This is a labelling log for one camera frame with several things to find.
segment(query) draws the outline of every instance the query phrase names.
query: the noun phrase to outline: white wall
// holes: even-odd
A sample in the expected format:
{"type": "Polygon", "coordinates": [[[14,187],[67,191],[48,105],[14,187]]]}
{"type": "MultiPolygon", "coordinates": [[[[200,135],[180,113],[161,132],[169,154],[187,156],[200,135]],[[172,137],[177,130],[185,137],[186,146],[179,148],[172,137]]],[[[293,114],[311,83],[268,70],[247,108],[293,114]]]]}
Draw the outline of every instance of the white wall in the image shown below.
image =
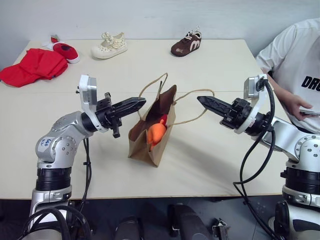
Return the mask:
{"type": "Polygon", "coordinates": [[[0,70],[28,40],[180,39],[200,26],[204,39],[245,39],[256,55],[289,25],[320,16],[320,0],[1,0],[0,70]]]}

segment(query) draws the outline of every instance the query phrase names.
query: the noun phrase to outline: white sticker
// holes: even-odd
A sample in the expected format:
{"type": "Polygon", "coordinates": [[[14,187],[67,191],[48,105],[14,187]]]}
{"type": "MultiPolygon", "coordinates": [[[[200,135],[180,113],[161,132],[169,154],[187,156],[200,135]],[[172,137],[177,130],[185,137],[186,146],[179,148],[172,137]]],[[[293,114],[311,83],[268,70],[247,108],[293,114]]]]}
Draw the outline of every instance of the white sticker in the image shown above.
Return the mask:
{"type": "Polygon", "coordinates": [[[50,146],[50,143],[54,138],[54,136],[45,136],[42,138],[38,146],[38,152],[43,153],[50,146]]]}

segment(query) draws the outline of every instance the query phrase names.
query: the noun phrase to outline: phone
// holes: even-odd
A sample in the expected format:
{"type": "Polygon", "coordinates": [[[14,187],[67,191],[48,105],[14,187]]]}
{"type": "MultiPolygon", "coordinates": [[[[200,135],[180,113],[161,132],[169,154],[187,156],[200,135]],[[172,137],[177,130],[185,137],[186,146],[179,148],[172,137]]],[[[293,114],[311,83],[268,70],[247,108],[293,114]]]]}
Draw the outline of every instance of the phone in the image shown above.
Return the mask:
{"type": "Polygon", "coordinates": [[[305,115],[320,116],[320,111],[315,111],[304,107],[300,107],[300,112],[305,115]]]}

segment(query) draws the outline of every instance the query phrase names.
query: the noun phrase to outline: table surface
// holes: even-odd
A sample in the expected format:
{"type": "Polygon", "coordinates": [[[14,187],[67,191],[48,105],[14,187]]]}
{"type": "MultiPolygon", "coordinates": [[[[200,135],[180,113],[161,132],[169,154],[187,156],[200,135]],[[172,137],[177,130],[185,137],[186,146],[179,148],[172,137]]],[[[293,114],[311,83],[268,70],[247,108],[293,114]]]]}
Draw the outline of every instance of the table surface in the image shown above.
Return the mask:
{"type": "MultiPolygon", "coordinates": [[[[90,47],[100,40],[69,40],[81,57],[79,63],[52,80],[38,80],[15,88],[0,83],[0,199],[30,199],[37,179],[35,144],[61,116],[81,110],[75,94],[81,74],[97,79],[98,99],[111,93],[113,103],[136,97],[141,89],[165,72],[164,90],[177,85],[176,97],[195,89],[212,89],[215,96],[231,103],[243,97],[244,81],[261,73],[244,40],[203,40],[201,47],[185,57],[174,57],[170,48],[176,40],[128,40],[128,51],[113,58],[94,59],[90,47]]],[[[17,58],[19,63],[31,41],[17,58]]],[[[143,97],[145,112],[156,97],[158,84],[143,97]]],[[[175,106],[176,121],[184,121],[203,111],[192,93],[175,106]]],[[[268,101],[260,112],[269,110],[268,101]]],[[[276,99],[275,115],[287,120],[276,99]]],[[[90,138],[92,180],[88,198],[139,198],[180,196],[237,196],[232,182],[239,180],[241,161],[253,144],[251,138],[236,134],[219,124],[221,117],[207,112],[200,119],[176,125],[171,131],[158,168],[128,158],[128,132],[137,123],[136,113],[122,119],[121,137],[112,132],[95,133],[90,138]]],[[[260,167],[268,148],[258,145],[244,169],[249,177],[260,167]]],[[[284,184],[280,172],[287,158],[274,152],[265,170],[246,185],[249,195],[279,194],[284,184]]],[[[85,188],[85,150],[79,145],[72,167],[72,198],[81,198],[85,188]]]]}

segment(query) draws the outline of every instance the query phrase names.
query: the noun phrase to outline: person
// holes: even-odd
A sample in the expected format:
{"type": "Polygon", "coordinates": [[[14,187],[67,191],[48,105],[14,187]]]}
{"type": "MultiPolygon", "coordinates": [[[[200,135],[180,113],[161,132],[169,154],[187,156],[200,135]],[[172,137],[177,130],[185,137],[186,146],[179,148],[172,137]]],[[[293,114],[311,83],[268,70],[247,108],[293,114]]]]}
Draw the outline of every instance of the person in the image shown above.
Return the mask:
{"type": "Polygon", "coordinates": [[[291,122],[301,131],[320,134],[320,18],[298,22],[274,38],[256,56],[291,122]]]}

